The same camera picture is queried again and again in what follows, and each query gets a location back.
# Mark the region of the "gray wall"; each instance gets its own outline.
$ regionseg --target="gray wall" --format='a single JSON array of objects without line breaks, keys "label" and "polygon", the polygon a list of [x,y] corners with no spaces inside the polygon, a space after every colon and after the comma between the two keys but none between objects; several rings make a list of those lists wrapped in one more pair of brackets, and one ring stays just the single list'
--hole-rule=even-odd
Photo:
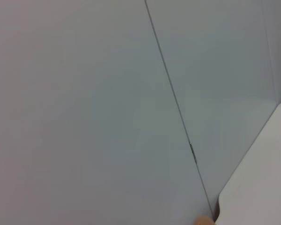
[{"label": "gray wall", "polygon": [[281,103],[281,0],[263,0],[277,102]]},{"label": "gray wall", "polygon": [[148,0],[208,198],[276,107],[260,0]]},{"label": "gray wall", "polygon": [[145,3],[83,2],[0,33],[0,225],[189,225],[210,211]]}]

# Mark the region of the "white wall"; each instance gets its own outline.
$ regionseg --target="white wall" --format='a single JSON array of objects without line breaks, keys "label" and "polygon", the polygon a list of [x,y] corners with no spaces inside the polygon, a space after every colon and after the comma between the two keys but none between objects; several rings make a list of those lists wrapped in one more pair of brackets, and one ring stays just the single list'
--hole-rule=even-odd
[{"label": "white wall", "polygon": [[0,42],[0,225],[208,214],[144,2],[29,0],[19,16]]},{"label": "white wall", "polygon": [[281,103],[281,0],[262,0],[274,73],[277,102]]},{"label": "white wall", "polygon": [[276,107],[259,0],[148,0],[212,207]]}]

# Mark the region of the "white object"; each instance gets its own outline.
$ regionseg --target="white object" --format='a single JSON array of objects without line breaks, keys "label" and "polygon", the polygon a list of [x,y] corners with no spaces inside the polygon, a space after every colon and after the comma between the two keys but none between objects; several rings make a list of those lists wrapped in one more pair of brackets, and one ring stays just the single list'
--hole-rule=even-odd
[{"label": "white object", "polygon": [[281,224],[281,104],[219,198],[216,225]]}]

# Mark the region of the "vertical line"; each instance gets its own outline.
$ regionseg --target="vertical line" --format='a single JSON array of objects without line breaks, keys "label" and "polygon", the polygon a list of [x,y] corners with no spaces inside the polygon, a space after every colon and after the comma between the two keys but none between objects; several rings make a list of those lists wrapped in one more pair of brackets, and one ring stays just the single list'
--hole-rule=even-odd
[{"label": "vertical line", "polygon": [[211,213],[212,213],[212,215],[214,217],[214,214],[213,214],[213,211],[212,211],[212,208],[211,208],[211,204],[210,204],[209,199],[208,199],[207,191],[206,191],[205,185],[203,183],[203,179],[202,179],[201,173],[199,171],[199,167],[198,167],[198,163],[197,163],[197,158],[196,158],[195,152],[194,152],[194,150],[192,148],[192,143],[190,141],[190,138],[189,138],[189,135],[188,135],[188,132],[187,132],[187,129],[186,129],[186,125],[185,125],[185,122],[184,122],[184,119],[183,119],[183,116],[182,116],[182,113],[181,113],[181,109],[180,109],[180,106],[179,106],[179,103],[178,103],[178,100],[177,100],[177,96],[176,96],[175,91],[174,91],[173,83],[172,83],[172,80],[170,78],[170,74],[169,74],[167,65],[166,65],[165,60],[164,60],[163,52],[162,52],[160,44],[159,44],[159,40],[158,40],[158,37],[157,37],[155,26],[153,24],[153,20],[152,20],[151,14],[150,14],[150,10],[149,10],[149,7],[148,7],[147,0],[145,0],[145,4],[146,4],[147,12],[148,12],[148,15],[149,15],[149,18],[150,18],[151,26],[152,26],[152,29],[153,29],[153,32],[154,32],[154,36],[155,36],[155,39],[156,39],[156,42],[157,42],[157,45],[158,45],[158,49],[159,49],[161,58],[163,60],[163,65],[164,65],[164,68],[165,68],[165,72],[166,72],[166,74],[168,76],[168,80],[169,80],[169,83],[170,83],[170,88],[171,88],[171,90],[173,92],[174,99],[175,99],[175,102],[176,102],[176,105],[177,105],[177,108],[178,108],[178,111],[179,111],[179,115],[180,115],[180,118],[181,118],[181,121],[182,121],[182,124],[183,124],[183,128],[184,128],[184,131],[186,133],[186,137],[187,137],[188,143],[189,143],[191,151],[192,151],[193,158],[194,158],[196,166],[197,166],[197,170],[198,170],[198,173],[199,173],[199,176],[200,176],[200,180],[201,180],[204,192],[205,192],[205,196],[207,198],[209,209],[210,209],[210,211],[211,211]]},{"label": "vertical line", "polygon": [[270,66],[271,66],[271,72],[272,72],[272,82],[273,82],[273,87],[274,87],[275,101],[276,101],[276,106],[278,106],[278,96],[276,94],[276,88],[275,88],[273,60],[272,60],[272,53],[271,53],[271,49],[270,49],[270,43],[269,43],[269,40],[268,40],[265,8],[264,8],[263,0],[260,0],[260,1],[261,1],[262,18],[263,18],[264,28],[265,28],[265,32],[266,32],[267,49],[268,49],[268,54],[269,54],[269,57],[270,57]]}]

